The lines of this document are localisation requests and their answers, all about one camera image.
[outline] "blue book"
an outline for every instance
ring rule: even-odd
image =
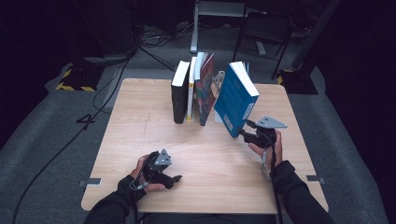
[[[239,135],[258,98],[259,92],[251,82],[244,64],[229,63],[215,110],[231,137]]]

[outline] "book cover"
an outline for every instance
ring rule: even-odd
[[[195,82],[195,77],[194,77],[194,71],[195,71],[195,62],[196,62],[197,57],[192,56],[191,57],[191,64],[190,64],[190,73],[189,73],[189,99],[187,103],[187,116],[186,120],[194,120],[192,117],[192,102],[193,102],[193,95],[194,95],[194,82]]]
[[[202,66],[199,71],[199,78],[197,74],[195,74],[195,89],[197,103],[199,106],[200,124],[201,126],[205,126],[207,117],[209,116],[210,110],[216,100],[211,88],[213,77],[213,53],[205,53],[202,57],[202,62]]]
[[[171,83],[174,122],[181,124],[187,111],[190,62],[180,61]]]
[[[231,137],[237,137],[245,125],[259,92],[250,80],[246,67],[241,62],[229,63],[215,104]]]

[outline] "black book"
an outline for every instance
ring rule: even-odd
[[[180,61],[172,79],[172,104],[175,123],[181,124],[186,116],[189,100],[190,62]]]

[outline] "wooden table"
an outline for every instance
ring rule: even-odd
[[[241,136],[233,139],[224,125],[206,126],[195,121],[173,122],[171,81],[126,78],[122,82],[91,178],[102,178],[100,186],[88,186],[82,208],[90,210],[117,189],[118,182],[135,168],[138,158],[154,150],[167,150],[173,164],[164,170],[183,175],[171,189],[149,193],[139,202],[140,212],[275,214],[271,182],[261,174],[261,158]],[[286,124],[282,132],[283,157],[328,210],[312,161],[294,117],[289,98],[280,85],[256,84],[260,93],[249,119],[268,115]]]

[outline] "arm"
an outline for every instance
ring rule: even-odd
[[[129,216],[131,208],[136,211],[137,201],[142,199],[146,192],[165,189],[163,184],[148,184],[140,190],[130,188],[130,184],[138,176],[146,157],[147,155],[138,160],[136,168],[119,182],[116,191],[106,196],[93,207],[85,218],[84,224],[125,223],[125,218]]]
[[[97,203],[87,215],[84,223],[124,223],[125,218],[129,216],[131,207],[136,207],[137,203],[134,198],[135,191],[129,188],[132,181],[134,178],[130,175],[123,178],[117,191]],[[142,189],[140,192],[141,197],[146,194]]]
[[[265,163],[271,167],[272,148],[260,148],[249,143],[248,146],[262,157],[267,151]],[[282,158],[281,133],[276,130],[276,163],[272,179],[276,192],[283,195],[283,205],[294,223],[334,223],[329,214],[311,195],[308,186],[297,174],[289,161]]]

